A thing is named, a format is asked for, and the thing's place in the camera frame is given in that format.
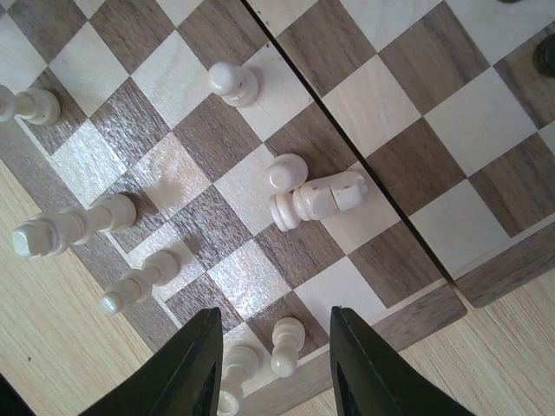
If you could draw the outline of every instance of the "light wood surface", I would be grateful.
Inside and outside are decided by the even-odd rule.
[[[0,192],[0,371],[37,414],[77,414],[151,353],[123,317],[97,313],[101,288],[73,252],[13,254],[11,231],[38,209],[3,164]],[[469,310],[402,355],[477,414],[552,414],[555,272]],[[329,390],[287,416],[335,414]]]

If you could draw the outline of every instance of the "wood grain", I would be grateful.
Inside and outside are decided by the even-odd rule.
[[[237,109],[215,94],[202,101],[173,133],[211,182],[260,146]]]
[[[204,0],[178,31],[206,69],[220,61],[243,65],[268,42],[239,0]]]
[[[532,64],[534,50],[549,35],[555,33],[555,23],[520,45],[494,67],[513,91],[537,128],[555,120],[555,80],[541,75]]]
[[[356,162],[356,156],[315,102],[275,132],[266,145],[275,156],[295,153],[302,157],[309,167],[309,180],[342,172]]]
[[[319,0],[277,41],[321,97],[375,55],[339,0]]]
[[[489,68],[446,2],[397,37],[380,57],[421,114]]]
[[[456,284],[470,303],[479,308],[553,268],[555,223],[466,273]]]
[[[107,0],[90,22],[129,74],[174,29],[173,23],[155,0]]]
[[[183,324],[204,308],[219,308],[224,334],[241,323],[239,313],[206,274],[189,283],[166,303]]]
[[[330,338],[314,315],[306,308],[297,294],[291,291],[246,322],[270,354],[274,348],[271,340],[274,327],[281,318],[285,317],[298,319],[306,330],[306,339],[303,349],[299,351],[299,358],[303,358],[307,354],[316,351],[330,341]]]
[[[511,237],[555,212],[555,155],[537,133],[469,180]]]
[[[150,236],[153,231],[158,230],[166,220],[131,172],[123,174],[103,195],[115,193],[122,193],[129,197],[137,210],[137,219],[131,227],[112,233],[115,241],[128,253]]]
[[[424,118],[370,154],[367,161],[408,216],[466,178]]]
[[[90,120],[127,168],[170,131],[131,78],[121,84]]]
[[[295,230],[287,232],[272,224],[255,239],[293,289],[344,256],[319,221],[301,223]]]
[[[17,0],[8,13],[46,63],[87,21],[73,0]]]
[[[368,241],[349,258],[386,308],[443,278],[403,222]]]
[[[44,150],[51,155],[75,133],[87,117],[50,68],[46,68],[32,86],[50,91],[60,103],[60,118],[53,125],[26,123]]]
[[[205,270],[252,238],[214,186],[178,212],[172,218],[172,224]]]
[[[122,316],[96,309],[101,287],[71,251],[17,257],[11,231],[39,207],[0,163],[0,372],[36,414],[78,414],[152,352]]]

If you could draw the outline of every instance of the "toppled chess piece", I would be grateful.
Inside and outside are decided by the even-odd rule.
[[[320,220],[354,208],[367,191],[360,173],[342,172],[306,182],[292,194],[271,195],[269,206],[277,227],[285,232],[297,228],[301,221]]]
[[[294,153],[281,154],[266,171],[268,181],[276,193],[293,191],[309,177],[309,167]]]
[[[0,121],[19,115],[33,124],[52,124],[60,117],[60,103],[44,89],[29,88],[19,94],[0,85]]]
[[[297,371],[298,353],[304,346],[306,332],[303,324],[295,318],[277,321],[271,340],[271,369],[279,377],[290,377]]]
[[[257,77],[245,67],[218,62],[208,70],[210,89],[232,107],[250,106],[258,96]]]
[[[89,210],[72,206],[60,213],[41,212],[14,230],[14,250],[22,257],[56,256],[71,244],[85,244],[97,231],[129,228],[136,215],[131,199],[120,194],[99,199]]]
[[[219,388],[218,416],[234,416],[243,399],[243,384],[254,377],[260,367],[257,353],[249,347],[232,347],[224,358]]]
[[[107,315],[128,310],[152,295],[153,286],[170,283],[179,270],[180,265],[172,253],[165,250],[156,251],[147,257],[141,270],[128,270],[121,275],[118,282],[108,286],[98,301],[98,307]]]

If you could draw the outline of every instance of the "white chess piece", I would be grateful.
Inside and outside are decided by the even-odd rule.
[[[320,220],[361,204],[368,187],[358,172],[342,172],[306,182],[291,193],[271,195],[271,215],[281,231],[297,228],[301,221]]]
[[[276,193],[292,191],[306,182],[309,167],[300,156],[294,153],[281,154],[266,171],[268,181]]]
[[[119,194],[99,199],[89,210],[72,206],[60,213],[41,212],[14,230],[14,250],[22,257],[56,256],[71,244],[85,244],[97,231],[124,230],[135,218],[133,202]]]
[[[218,416],[234,416],[243,399],[243,383],[254,377],[260,359],[251,348],[237,345],[224,358],[222,382],[219,388]]]
[[[128,270],[121,275],[121,280],[108,286],[98,307],[107,315],[123,312],[152,295],[153,286],[168,284],[179,270],[180,265],[170,252],[156,251],[147,257],[141,270]]]
[[[257,77],[245,67],[218,62],[208,69],[210,89],[233,107],[250,106],[258,96]]]
[[[19,115],[33,124],[52,124],[60,117],[60,103],[44,89],[29,88],[19,94],[0,85],[0,121]]]
[[[303,349],[306,332],[303,324],[295,318],[277,321],[271,340],[271,369],[279,377],[290,377],[297,370],[298,352]]]

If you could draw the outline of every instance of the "chess piece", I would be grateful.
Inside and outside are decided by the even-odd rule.
[[[285,193],[306,182],[309,177],[309,167],[300,156],[286,153],[277,156],[266,173],[276,193]]]
[[[71,244],[85,244],[97,231],[124,230],[135,218],[133,202],[119,194],[99,199],[89,210],[73,206],[55,214],[41,212],[14,230],[14,250],[22,257],[56,256]]]
[[[218,62],[208,70],[210,89],[233,107],[250,106],[258,96],[257,77],[245,67]]]
[[[19,115],[33,124],[52,124],[60,117],[60,103],[44,89],[29,88],[19,94],[0,85],[0,121]]]
[[[98,301],[98,307],[107,315],[123,312],[152,295],[153,286],[170,283],[179,270],[177,259],[169,251],[156,251],[147,257],[141,270],[128,270],[118,282],[108,286]]]
[[[303,348],[306,333],[303,324],[295,318],[277,321],[271,340],[271,369],[279,377],[290,377],[297,370],[298,352]]]
[[[320,220],[361,204],[368,191],[358,172],[342,172],[306,182],[291,193],[271,195],[271,215],[281,231],[297,228],[301,221]]]
[[[234,416],[243,399],[243,383],[254,377],[260,359],[251,348],[238,345],[224,358],[222,382],[219,388],[218,416]]]

